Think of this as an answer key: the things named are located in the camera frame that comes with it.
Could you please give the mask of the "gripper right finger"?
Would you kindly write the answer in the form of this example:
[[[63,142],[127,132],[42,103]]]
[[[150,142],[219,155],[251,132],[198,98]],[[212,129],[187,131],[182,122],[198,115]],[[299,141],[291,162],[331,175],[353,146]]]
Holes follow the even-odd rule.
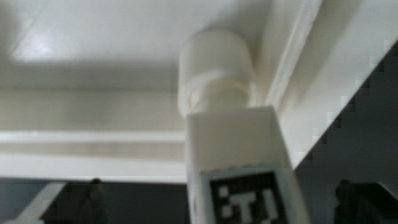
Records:
[[[333,224],[398,224],[398,196],[376,183],[340,180]]]

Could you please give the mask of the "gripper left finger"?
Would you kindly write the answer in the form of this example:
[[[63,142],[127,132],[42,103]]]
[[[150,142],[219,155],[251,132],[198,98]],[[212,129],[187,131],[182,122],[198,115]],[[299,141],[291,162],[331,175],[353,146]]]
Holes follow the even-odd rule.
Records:
[[[10,224],[106,224],[100,180],[49,183]]]

